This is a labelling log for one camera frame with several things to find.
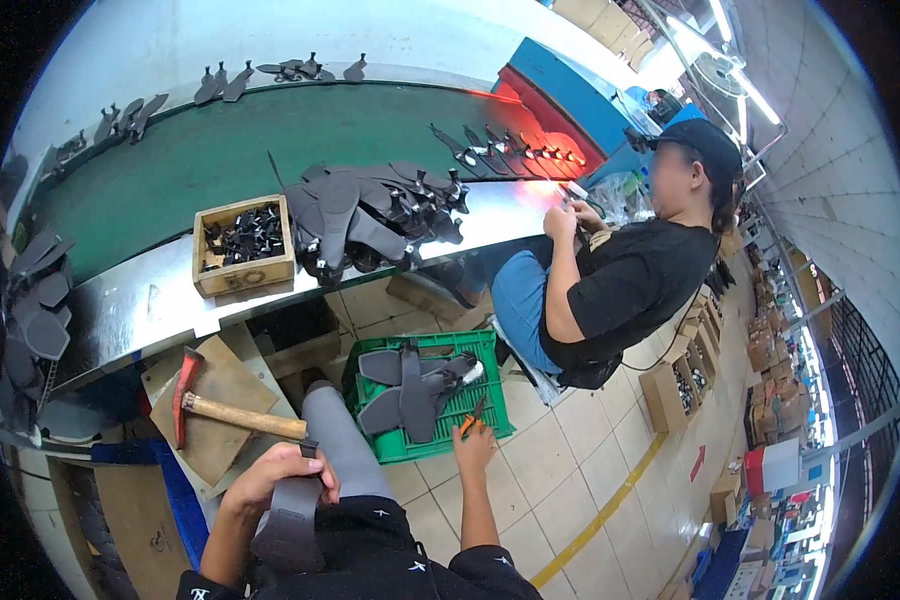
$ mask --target black t-shirt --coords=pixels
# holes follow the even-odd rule
[[[421,555],[407,513],[388,498],[341,498],[317,510],[316,542],[326,567],[313,573],[276,574],[261,568],[257,600],[541,600],[500,546],[458,553],[449,568]],[[244,594],[185,571],[177,600],[238,600]]]
[[[665,324],[704,282],[717,239],[703,227],[654,220],[624,225],[592,252],[576,255],[580,281],[567,292],[583,340],[558,342],[540,318],[540,346],[572,370],[611,360]]]

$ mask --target metal table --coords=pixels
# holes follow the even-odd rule
[[[427,261],[543,233],[543,215],[564,201],[556,181],[470,183],[470,214],[459,215],[463,242],[420,247]],[[282,288],[204,298],[191,271],[193,235],[124,261],[85,281],[67,297],[70,345],[57,365],[54,393],[72,391],[107,373],[195,338],[325,293],[300,270]],[[383,277],[387,270],[350,268],[345,285]]]

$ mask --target blue jeans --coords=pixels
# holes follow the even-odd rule
[[[480,252],[493,252],[486,248]],[[546,269],[528,249],[522,249],[506,259],[494,274],[485,268],[480,255],[467,259],[463,270],[463,285],[480,292],[490,280],[490,298],[500,327],[509,339],[513,351],[528,366],[558,376],[563,369],[550,360],[540,345],[540,318],[543,316],[543,289],[550,267]]]

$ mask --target red hammer head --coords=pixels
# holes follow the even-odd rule
[[[173,443],[177,450],[183,448],[187,437],[187,430],[183,422],[186,415],[182,406],[183,395],[190,391],[190,386],[194,384],[194,378],[202,364],[204,364],[204,355],[184,346],[180,378],[176,380],[176,387],[173,389]]]

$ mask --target gray pants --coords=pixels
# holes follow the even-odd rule
[[[303,398],[300,415],[307,435],[326,454],[339,480],[341,498],[376,496],[396,501],[357,423],[348,413],[344,398],[329,381],[314,381]]]

